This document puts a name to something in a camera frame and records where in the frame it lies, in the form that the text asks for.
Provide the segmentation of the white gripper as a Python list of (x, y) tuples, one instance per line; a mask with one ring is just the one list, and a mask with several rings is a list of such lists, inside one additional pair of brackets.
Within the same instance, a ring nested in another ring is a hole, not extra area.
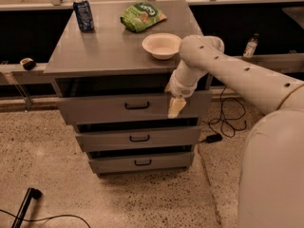
[(173, 72), (164, 92), (171, 92), (174, 96), (170, 99), (168, 108), (168, 118), (177, 118), (186, 105), (184, 98), (189, 98), (194, 92), (193, 86), (184, 85), (179, 82), (176, 73)]

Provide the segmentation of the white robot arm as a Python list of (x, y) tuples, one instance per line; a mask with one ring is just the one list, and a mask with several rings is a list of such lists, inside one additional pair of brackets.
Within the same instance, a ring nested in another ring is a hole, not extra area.
[(244, 144), (237, 228), (304, 228), (304, 82), (226, 55), (216, 36), (184, 37), (179, 55), (169, 118), (208, 73), (264, 115)]

